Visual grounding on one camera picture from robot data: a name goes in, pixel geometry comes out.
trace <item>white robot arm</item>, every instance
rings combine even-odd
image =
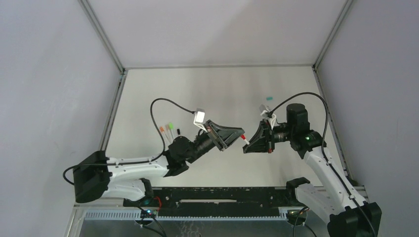
[[[351,185],[344,173],[335,167],[323,137],[310,129],[308,114],[302,104],[287,106],[287,122],[272,126],[273,113],[267,106],[260,107],[264,119],[244,153],[272,153],[275,143],[290,141],[322,182],[330,198],[320,194],[306,178],[287,182],[289,199],[308,206],[327,225],[331,237],[376,236],[381,220],[381,210],[367,203]]]
[[[105,151],[97,151],[72,169],[76,202],[85,203],[98,198],[125,198],[147,203],[154,195],[149,178],[176,176],[188,170],[193,163],[214,147],[224,151],[230,147],[244,130],[225,127],[211,120],[204,121],[204,111],[195,111],[194,124],[203,133],[192,142],[178,136],[168,149],[159,155],[144,158],[108,158]]]

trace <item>gray wall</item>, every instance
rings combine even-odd
[[[417,236],[419,1],[356,1],[319,76],[356,180],[383,211],[382,236]]]
[[[310,65],[346,0],[90,0],[122,64]]]
[[[119,72],[76,0],[1,1],[0,18],[0,236],[60,237],[61,173],[98,149]]]

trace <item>black cable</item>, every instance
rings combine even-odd
[[[298,212],[297,217],[295,218],[295,223],[294,223],[294,226],[293,226],[293,236],[294,236],[294,237],[295,237],[295,227],[296,227],[296,225],[297,225],[298,218],[300,217],[300,215],[301,215],[302,213],[304,213],[304,211],[305,211],[306,209],[308,209],[308,206],[303,207],[303,208],[302,208],[302,209]]]
[[[279,104],[278,106],[276,106],[271,112],[269,112],[268,113],[268,116],[269,117],[271,117],[272,116],[272,114],[275,112],[275,110],[277,110],[279,107],[281,107],[282,105],[284,105],[286,102],[288,102],[288,101],[290,101],[290,100],[292,100],[293,98],[296,98],[297,96],[300,96],[300,95],[313,95],[313,96],[316,96],[317,98],[319,98],[321,101],[322,101],[322,103],[323,103],[323,106],[324,106],[324,108],[325,108],[325,112],[326,112],[326,121],[325,121],[325,128],[324,128],[324,130],[323,130],[323,139],[322,139],[322,145],[321,145],[321,149],[322,149],[322,154],[323,154],[323,157],[325,158],[325,160],[326,160],[326,162],[329,162],[329,159],[327,158],[327,156],[326,156],[326,153],[325,153],[325,137],[326,137],[326,131],[327,131],[327,125],[328,125],[328,121],[329,121],[329,108],[328,108],[328,106],[327,106],[327,103],[326,103],[326,101],[325,101],[325,99],[323,99],[320,95],[318,95],[318,94],[316,94],[316,93],[313,93],[313,92],[302,92],[302,93],[298,93],[298,94],[295,94],[295,95],[293,95],[293,96],[291,96],[290,98],[288,98],[288,99],[286,99],[285,101],[283,101],[281,104]],[[333,165],[332,164],[328,164],[328,166],[330,166],[330,168],[332,169],[332,171],[335,173],[335,175],[337,176],[337,178],[339,179],[339,181],[342,183],[342,185],[343,185],[343,187],[345,188],[345,190],[346,190],[346,192],[348,193],[348,195],[349,196],[352,196],[352,193],[351,193],[351,191],[349,190],[349,188],[346,186],[346,184],[345,184],[345,182],[343,181],[343,179],[341,178],[341,176],[338,174],[338,172],[336,171],[336,169],[333,167]],[[372,223],[371,223],[371,221],[368,219],[368,217],[367,217],[367,215],[365,214],[365,212],[361,209],[361,207],[360,207],[360,205],[358,204],[358,202],[353,198],[353,199],[351,199],[354,203],[355,203],[355,205],[357,205],[357,207],[361,210],[361,212],[362,212],[362,214],[364,215],[364,217],[365,217],[365,219],[367,219],[367,221],[368,221],[368,224],[370,225],[370,227],[371,227],[371,230],[373,231],[373,233],[374,233],[374,237],[377,237],[377,233],[376,233],[376,231],[374,230],[374,228],[373,228],[373,225],[372,225]]]
[[[165,237],[165,235],[163,235],[161,232],[156,231],[156,230],[154,230],[154,229],[153,229],[153,228],[151,228],[151,227],[144,226],[144,225],[142,225],[141,227],[142,227],[142,228],[145,228],[145,229],[147,229],[147,230],[153,231],[153,232],[155,232],[155,233],[158,233],[161,237]]]
[[[141,207],[141,206],[137,206],[140,210],[142,210],[142,211],[144,211],[145,212],[145,210]],[[156,224],[159,226],[159,228],[160,228],[160,230],[162,230],[162,232],[163,232],[163,237],[167,237],[167,235],[166,235],[166,232],[165,232],[165,230],[163,229],[163,227],[160,225],[160,223],[156,220],[156,218],[154,217],[154,216],[152,216],[151,217],[155,222],[156,222]]]
[[[154,120],[154,115],[153,115],[153,105],[154,105],[154,103],[156,103],[157,101],[159,101],[159,100],[164,100],[164,101],[168,101],[168,102],[170,102],[170,103],[172,103],[172,104],[174,104],[174,105],[176,105],[177,107],[179,107],[180,109],[182,109],[182,110],[184,110],[184,111],[186,111],[186,112],[189,112],[189,113],[191,113],[191,114],[194,114],[195,113],[195,111],[192,111],[192,110],[189,110],[189,109],[186,109],[186,108],[184,108],[184,107],[182,107],[182,106],[180,106],[180,105],[178,105],[176,102],[174,102],[174,101],[172,101],[172,100],[169,100],[169,99],[166,99],[166,98],[157,98],[157,99],[155,99],[155,100],[153,100],[153,102],[151,102],[151,105],[150,105],[150,115],[151,115],[151,120],[153,121],[153,124],[154,124],[154,127],[156,128],[156,130],[157,130],[157,132],[159,133],[159,136],[160,136],[160,138],[162,139],[162,142],[163,142],[163,151],[158,155],[158,156],[156,156],[155,158],[153,158],[153,159],[151,159],[150,161],[148,161],[148,160],[145,160],[145,161],[135,161],[135,162],[125,162],[125,163],[119,163],[119,164],[107,164],[107,163],[105,163],[105,164],[97,164],[97,163],[92,163],[92,164],[76,164],[76,165],[73,165],[73,166],[71,166],[71,167],[68,167],[67,169],[65,169],[64,170],[64,172],[63,172],[63,178],[64,178],[64,180],[67,182],[67,183],[69,183],[69,184],[71,184],[71,185],[74,185],[74,183],[73,182],[71,182],[69,179],[67,179],[67,177],[66,177],[66,173],[70,170],[70,169],[75,169],[75,168],[78,168],[78,167],[80,167],[80,166],[90,166],[90,165],[94,165],[94,166],[115,166],[115,165],[128,165],[128,164],[144,164],[144,163],[150,163],[150,162],[153,162],[153,161],[155,161],[155,160],[157,160],[158,158],[160,158],[162,155],[163,155],[163,153],[165,152],[165,149],[166,149],[166,144],[165,144],[165,139],[163,138],[163,135],[160,133],[160,131],[159,131],[159,127],[157,127],[157,124],[156,124],[156,121]]]
[[[314,230],[310,228],[307,224],[304,224],[304,226],[313,233],[314,237],[317,237],[316,233],[314,233]]]
[[[203,129],[199,129],[198,136],[202,134],[202,132],[205,132]]]
[[[362,215],[364,215],[365,219],[367,219],[368,224],[370,225],[371,230],[373,230],[374,237],[377,237],[377,233],[376,233],[376,231],[375,231],[375,230],[374,230],[374,228],[373,228],[373,224],[372,224],[372,223],[371,223],[371,221],[368,219],[368,217],[367,217],[367,215],[365,214],[364,210],[361,208],[361,206],[359,205],[359,203],[358,203],[355,199],[353,199],[353,201],[354,201],[355,205],[356,205],[356,206],[357,206],[357,207],[361,210]]]

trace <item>white bracket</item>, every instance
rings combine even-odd
[[[330,215],[338,215],[341,209],[336,209],[331,199],[322,195],[312,184],[303,184],[295,189],[297,200],[310,207],[325,223],[330,222]]]
[[[306,152],[304,155],[304,161],[314,171],[317,177],[319,177],[320,182],[322,182],[328,195],[331,198],[334,209],[342,212],[345,211],[346,206],[349,206],[352,209],[356,208],[357,206],[352,201],[352,199],[356,199],[357,202],[362,206],[365,202],[365,198],[355,190],[355,188],[345,177],[344,173],[337,167],[334,159],[330,155],[329,149],[325,147],[324,151],[326,156],[329,158],[329,162],[326,162],[324,159],[320,146],[313,148],[310,152]],[[330,165],[335,167],[337,174],[341,177],[352,195],[348,195],[343,184],[330,168]]]
[[[194,125],[207,132],[207,129],[204,126],[205,111],[198,108],[196,109],[194,115]]]
[[[131,201],[140,200],[145,196],[145,186],[141,178],[164,177],[168,172],[168,161],[160,157],[152,161],[154,157],[141,158],[109,158],[108,171],[112,173],[108,183],[108,189],[102,194],[102,198],[126,198]]]
[[[271,108],[269,108],[269,106],[267,106],[267,105],[260,105],[259,110],[261,112],[260,115],[269,121],[269,124],[271,125],[271,129],[273,129],[274,126],[275,126],[275,122],[276,122],[276,115],[272,114],[271,118],[268,117],[268,115],[267,115],[269,112],[271,112]]]

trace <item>white backdrop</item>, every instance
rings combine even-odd
[[[90,0],[125,67],[313,64],[345,0]]]
[[[311,67],[236,67],[193,69],[129,70],[111,132],[106,155],[116,158],[148,157],[162,150],[162,142],[150,118],[150,104],[159,97],[172,99],[190,109],[206,111],[222,126],[242,127],[248,139],[256,132],[261,104],[275,107],[303,91],[318,93]],[[310,95],[299,96],[289,103],[303,103],[311,128],[322,133],[323,104]],[[153,107],[158,126],[173,122],[184,136],[194,140],[198,128],[193,116],[171,103],[159,101]],[[286,106],[275,114],[286,121]],[[330,129],[326,142],[339,163]],[[306,177],[322,186],[317,176],[301,160],[289,142],[276,144],[272,154],[243,154],[242,139],[220,152],[217,148],[190,165],[178,176],[151,179],[155,187],[249,187],[285,186],[294,178]]]

